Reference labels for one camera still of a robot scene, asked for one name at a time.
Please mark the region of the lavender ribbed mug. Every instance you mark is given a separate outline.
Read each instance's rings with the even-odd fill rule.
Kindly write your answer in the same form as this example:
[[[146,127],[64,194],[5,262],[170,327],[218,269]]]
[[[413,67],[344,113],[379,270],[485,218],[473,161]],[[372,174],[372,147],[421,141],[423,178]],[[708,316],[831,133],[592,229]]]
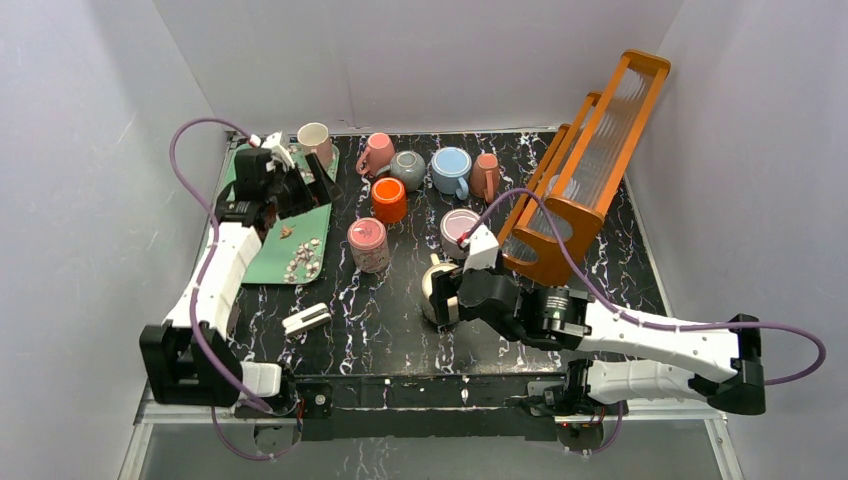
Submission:
[[[448,211],[440,221],[440,238],[443,253],[455,260],[464,260],[467,254],[457,244],[459,237],[471,229],[480,216],[469,209],[457,208]]]

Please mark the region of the pink patterned mug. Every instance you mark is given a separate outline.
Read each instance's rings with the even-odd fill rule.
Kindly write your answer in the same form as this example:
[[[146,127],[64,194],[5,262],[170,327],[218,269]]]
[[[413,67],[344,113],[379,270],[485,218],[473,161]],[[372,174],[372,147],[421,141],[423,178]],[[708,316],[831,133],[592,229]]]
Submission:
[[[390,255],[384,224],[373,217],[354,221],[347,239],[357,268],[364,273],[377,273],[389,265]]]

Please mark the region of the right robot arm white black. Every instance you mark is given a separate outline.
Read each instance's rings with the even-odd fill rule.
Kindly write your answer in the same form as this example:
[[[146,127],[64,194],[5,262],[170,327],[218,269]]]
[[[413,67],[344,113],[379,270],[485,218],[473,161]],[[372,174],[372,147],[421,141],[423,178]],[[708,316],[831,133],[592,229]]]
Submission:
[[[563,414],[632,399],[691,399],[749,416],[766,410],[761,335],[750,315],[701,324],[606,307],[567,287],[525,289],[493,269],[450,265],[424,274],[421,304],[439,326],[481,320],[504,339],[539,350],[625,356],[570,362],[562,389],[539,397]]]

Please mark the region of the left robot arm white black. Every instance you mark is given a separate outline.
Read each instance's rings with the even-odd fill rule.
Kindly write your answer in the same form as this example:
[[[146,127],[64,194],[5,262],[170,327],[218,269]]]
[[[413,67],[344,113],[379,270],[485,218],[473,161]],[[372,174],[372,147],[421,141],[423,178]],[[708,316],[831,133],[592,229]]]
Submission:
[[[177,304],[139,345],[161,404],[232,407],[274,414],[295,403],[285,366],[241,361],[227,344],[243,279],[274,225],[323,208],[341,191],[320,157],[299,147],[236,151],[220,190],[201,258]]]

